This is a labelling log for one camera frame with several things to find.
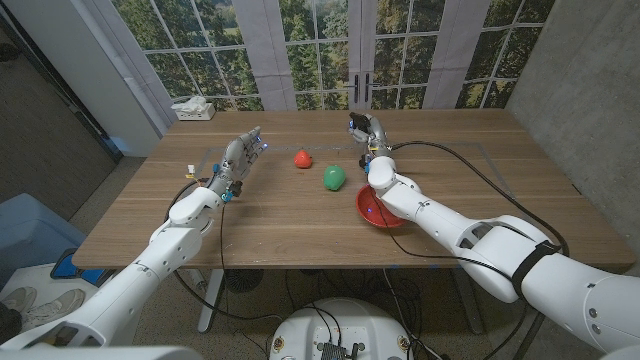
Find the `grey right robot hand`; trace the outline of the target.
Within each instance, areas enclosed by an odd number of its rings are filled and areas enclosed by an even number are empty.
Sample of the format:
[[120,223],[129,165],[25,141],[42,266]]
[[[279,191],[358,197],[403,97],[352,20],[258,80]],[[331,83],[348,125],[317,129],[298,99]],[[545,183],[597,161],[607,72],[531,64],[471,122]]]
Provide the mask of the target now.
[[351,112],[349,117],[349,133],[357,143],[367,146],[359,160],[361,168],[366,169],[375,157],[391,156],[391,147],[386,132],[376,117],[355,112]]

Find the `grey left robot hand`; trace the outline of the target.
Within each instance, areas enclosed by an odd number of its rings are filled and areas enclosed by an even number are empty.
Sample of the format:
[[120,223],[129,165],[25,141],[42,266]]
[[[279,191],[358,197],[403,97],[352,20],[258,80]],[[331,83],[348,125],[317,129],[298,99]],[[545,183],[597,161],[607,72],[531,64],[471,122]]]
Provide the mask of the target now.
[[239,197],[243,180],[250,173],[251,166],[267,148],[260,138],[261,127],[257,126],[232,140],[224,154],[218,171],[205,187],[219,195],[225,202]]

